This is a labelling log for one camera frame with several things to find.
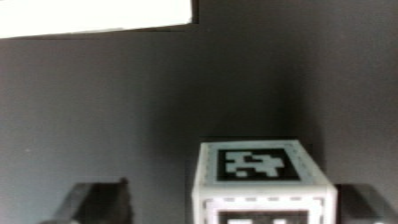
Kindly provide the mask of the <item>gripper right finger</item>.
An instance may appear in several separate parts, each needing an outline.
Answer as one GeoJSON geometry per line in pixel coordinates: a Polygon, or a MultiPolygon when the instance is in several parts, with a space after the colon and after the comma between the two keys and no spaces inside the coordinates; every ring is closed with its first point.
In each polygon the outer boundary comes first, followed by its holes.
{"type": "Polygon", "coordinates": [[[398,211],[368,184],[338,184],[336,224],[398,224],[398,211]]]}

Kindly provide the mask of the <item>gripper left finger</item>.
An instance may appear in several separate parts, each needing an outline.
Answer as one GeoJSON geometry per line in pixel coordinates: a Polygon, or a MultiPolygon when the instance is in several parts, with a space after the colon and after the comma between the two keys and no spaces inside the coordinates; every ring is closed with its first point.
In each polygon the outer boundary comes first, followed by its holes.
{"type": "Polygon", "coordinates": [[[128,180],[78,183],[41,224],[133,224],[128,180]]]}

